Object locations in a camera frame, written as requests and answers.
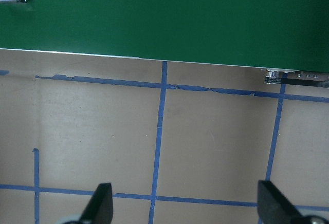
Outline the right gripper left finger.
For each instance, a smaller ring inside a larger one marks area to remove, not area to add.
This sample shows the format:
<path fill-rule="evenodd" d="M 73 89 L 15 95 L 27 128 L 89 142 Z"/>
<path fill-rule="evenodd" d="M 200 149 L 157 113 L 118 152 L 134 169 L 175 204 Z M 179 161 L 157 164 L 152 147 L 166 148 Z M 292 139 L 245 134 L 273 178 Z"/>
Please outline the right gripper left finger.
<path fill-rule="evenodd" d="M 91 199 L 78 217 L 66 216 L 58 223 L 88 223 L 105 224 L 113 220 L 113 192 L 111 183 L 101 183 L 97 186 Z"/>

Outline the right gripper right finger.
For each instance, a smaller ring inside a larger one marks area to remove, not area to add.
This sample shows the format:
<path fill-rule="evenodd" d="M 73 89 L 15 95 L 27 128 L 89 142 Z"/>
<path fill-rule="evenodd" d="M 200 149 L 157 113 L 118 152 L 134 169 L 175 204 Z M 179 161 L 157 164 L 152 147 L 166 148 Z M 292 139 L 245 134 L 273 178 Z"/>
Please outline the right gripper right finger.
<path fill-rule="evenodd" d="M 328 223 L 317 215 L 302 215 L 297 208 L 268 180 L 258 181 L 257 213 L 262 223 L 312 224 Z"/>

